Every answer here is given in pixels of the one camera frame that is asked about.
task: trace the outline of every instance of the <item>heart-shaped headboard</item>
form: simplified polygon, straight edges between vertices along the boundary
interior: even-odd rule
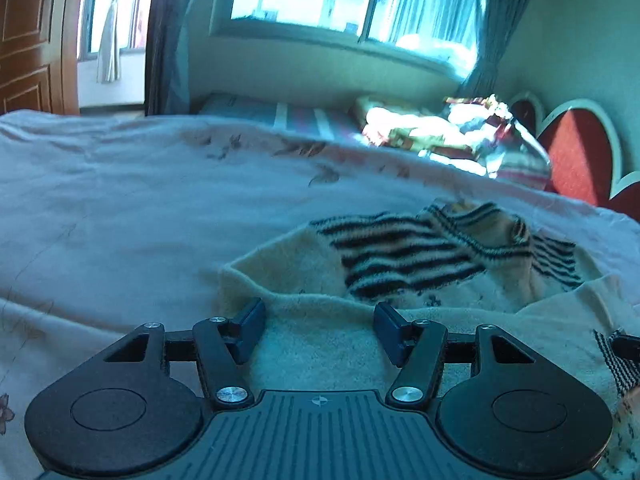
[[[545,109],[535,94],[522,92],[514,96],[509,102],[509,110],[531,135],[537,137],[540,134]]]
[[[603,108],[568,101],[543,121],[538,141],[552,163],[550,189],[640,221],[640,172],[622,177],[622,148]]]

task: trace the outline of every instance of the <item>bed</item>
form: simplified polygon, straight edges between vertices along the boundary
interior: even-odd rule
[[[341,110],[270,103],[235,94],[213,93],[198,115],[262,124],[309,139],[364,143],[356,121]]]
[[[0,478],[41,472],[22,429],[35,394],[140,324],[186,330],[223,311],[223,265],[304,222],[495,202],[579,244],[640,308],[633,219],[401,151],[213,116],[20,111],[0,118],[0,168],[0,396],[15,414]],[[197,388],[188,364],[172,376]]]

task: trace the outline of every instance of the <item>blue curtain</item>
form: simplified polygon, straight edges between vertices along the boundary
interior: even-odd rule
[[[478,0],[478,61],[459,90],[461,97],[486,97],[495,91],[498,64],[529,0]]]
[[[389,41],[418,34],[471,48],[476,41],[477,0],[394,0]]]
[[[188,114],[192,0],[151,0],[146,39],[146,115]]]

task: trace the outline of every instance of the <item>black plastic mount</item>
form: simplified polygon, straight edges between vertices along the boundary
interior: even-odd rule
[[[508,478],[565,478],[593,467],[612,431],[607,405],[588,387],[494,325],[450,334],[407,322],[388,303],[374,329],[401,367],[385,402],[424,412],[450,449]],[[446,363],[470,363],[470,378],[436,399]]]
[[[256,399],[238,365],[265,318],[264,303],[252,300],[232,320],[184,332],[147,323],[52,384],[25,415],[47,480],[266,479],[278,478],[276,464],[297,479],[313,460],[319,480],[356,478],[373,464],[372,474],[407,478],[420,461],[431,461],[434,479],[596,478],[612,430],[605,403],[496,326],[449,333],[380,303],[373,329],[401,368],[384,403],[376,392]],[[621,336],[612,346],[632,358],[639,342]],[[196,362],[204,399],[169,377],[172,361]],[[470,377],[437,397],[448,363],[471,364]]]
[[[213,317],[165,333],[146,323],[38,394],[24,416],[27,438],[46,469],[93,478],[131,475],[184,450],[215,412],[255,398],[237,365],[264,331],[253,300],[233,320]],[[169,377],[171,361],[195,361],[208,402]]]

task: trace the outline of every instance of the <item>ribbed surface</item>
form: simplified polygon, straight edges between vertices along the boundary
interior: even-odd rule
[[[443,450],[422,416],[389,410],[372,392],[267,392],[254,408],[218,415],[188,453],[144,478],[488,478]]]

